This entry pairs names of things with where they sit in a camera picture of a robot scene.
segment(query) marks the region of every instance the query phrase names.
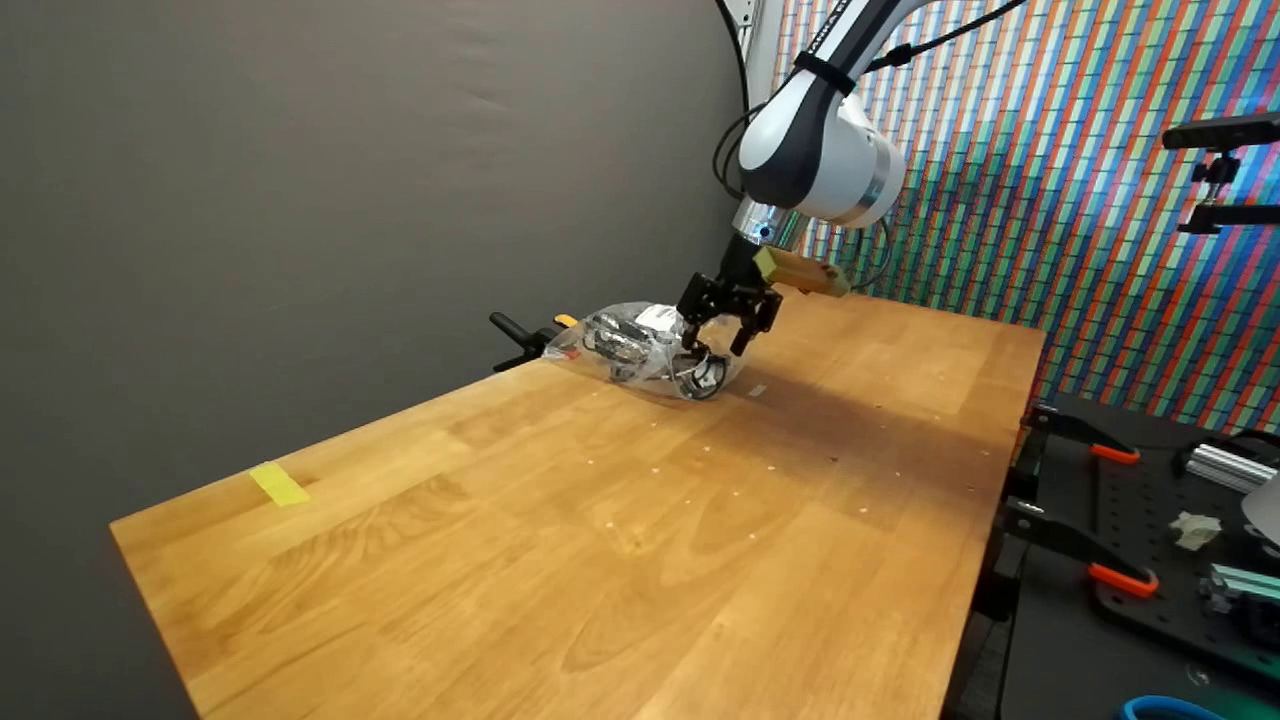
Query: gray wall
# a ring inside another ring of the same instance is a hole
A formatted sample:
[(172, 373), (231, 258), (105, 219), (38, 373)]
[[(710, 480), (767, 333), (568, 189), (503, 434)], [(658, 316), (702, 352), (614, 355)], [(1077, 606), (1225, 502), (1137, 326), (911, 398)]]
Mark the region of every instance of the gray wall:
[(713, 6), (0, 6), (0, 718), (185, 718), (109, 521), (727, 239)]

